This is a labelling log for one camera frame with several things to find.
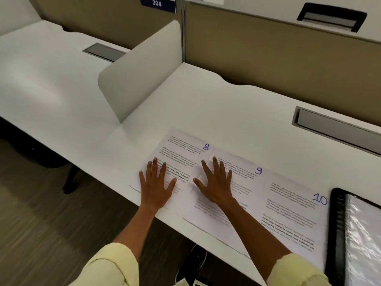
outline chair leg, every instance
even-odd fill
[[[77,174],[78,170],[79,170],[79,168],[76,165],[73,165],[72,168],[70,169],[69,175],[68,175],[66,182],[62,188],[64,191],[64,194],[70,194],[77,189],[78,183],[73,182],[73,180],[74,180],[75,175]]]

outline yellow sleeve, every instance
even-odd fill
[[[267,279],[268,286],[305,286],[311,279],[329,285],[327,277],[306,259],[288,254],[279,259]]]
[[[139,266],[125,245],[111,243],[98,251],[70,286],[138,286]]]

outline white tabletop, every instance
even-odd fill
[[[83,164],[83,169],[140,204],[130,187],[146,157],[174,127],[249,159],[329,197],[342,187],[381,202],[381,158],[292,125],[301,106],[381,133],[370,125],[255,86],[236,86],[183,63]],[[251,260],[162,209],[157,217],[253,280]]]
[[[301,106],[370,125],[255,86],[236,86],[183,63],[121,125],[97,85],[109,63],[83,53],[95,42],[46,21],[0,37],[0,115],[122,196],[145,158],[175,127],[329,195],[341,187],[381,203],[381,158],[292,126]],[[157,217],[264,285],[251,260],[173,212]]]

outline brown partition wall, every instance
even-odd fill
[[[132,49],[173,20],[176,14],[144,7],[140,0],[30,0],[43,19]]]
[[[380,44],[191,3],[185,34],[187,63],[381,125]]]

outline sign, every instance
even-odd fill
[[[156,8],[159,10],[171,12],[176,14],[176,1],[175,0],[140,0],[143,6]]]

